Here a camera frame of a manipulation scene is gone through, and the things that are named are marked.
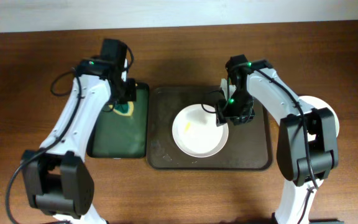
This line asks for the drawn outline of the green yellow sponge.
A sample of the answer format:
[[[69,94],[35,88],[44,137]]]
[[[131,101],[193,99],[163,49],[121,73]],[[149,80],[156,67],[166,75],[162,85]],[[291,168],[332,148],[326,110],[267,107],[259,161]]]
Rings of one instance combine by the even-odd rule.
[[[134,112],[134,102],[128,101],[124,104],[110,104],[108,105],[109,109],[119,116],[132,116]]]

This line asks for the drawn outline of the pink-white plate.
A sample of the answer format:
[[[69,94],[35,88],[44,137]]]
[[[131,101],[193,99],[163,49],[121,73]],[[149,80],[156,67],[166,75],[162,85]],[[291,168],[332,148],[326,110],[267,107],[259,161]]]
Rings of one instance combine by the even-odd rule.
[[[205,111],[211,108],[209,105],[190,105],[173,120],[173,140],[182,152],[191,157],[211,157],[227,143],[229,126],[217,126],[216,115]]]

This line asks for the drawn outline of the white plate with stain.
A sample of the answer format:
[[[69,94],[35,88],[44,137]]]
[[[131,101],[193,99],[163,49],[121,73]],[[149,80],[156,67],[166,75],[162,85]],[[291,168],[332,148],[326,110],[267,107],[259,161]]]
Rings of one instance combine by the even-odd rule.
[[[308,103],[309,105],[314,106],[316,109],[328,108],[334,115],[336,137],[339,136],[340,124],[339,124],[338,116],[334,111],[334,109],[327,102],[315,96],[308,96],[308,95],[300,96],[300,99]]]

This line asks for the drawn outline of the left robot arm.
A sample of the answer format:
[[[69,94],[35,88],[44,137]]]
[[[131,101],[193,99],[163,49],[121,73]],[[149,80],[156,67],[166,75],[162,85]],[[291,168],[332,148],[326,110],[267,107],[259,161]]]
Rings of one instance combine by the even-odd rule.
[[[94,181],[85,166],[88,141],[100,112],[136,100],[133,61],[84,59],[71,70],[73,86],[51,133],[39,150],[26,150],[22,173],[29,205],[57,223],[106,223],[93,205]]]

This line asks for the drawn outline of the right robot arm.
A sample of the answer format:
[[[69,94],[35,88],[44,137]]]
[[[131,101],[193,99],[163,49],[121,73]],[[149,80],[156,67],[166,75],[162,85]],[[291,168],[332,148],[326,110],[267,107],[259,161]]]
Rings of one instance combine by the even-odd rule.
[[[217,126],[246,124],[254,117],[254,101],[262,104],[279,126],[276,158],[285,179],[272,221],[309,223],[317,191],[339,164],[334,112],[302,100],[267,60],[236,55],[225,68],[224,99],[214,106]]]

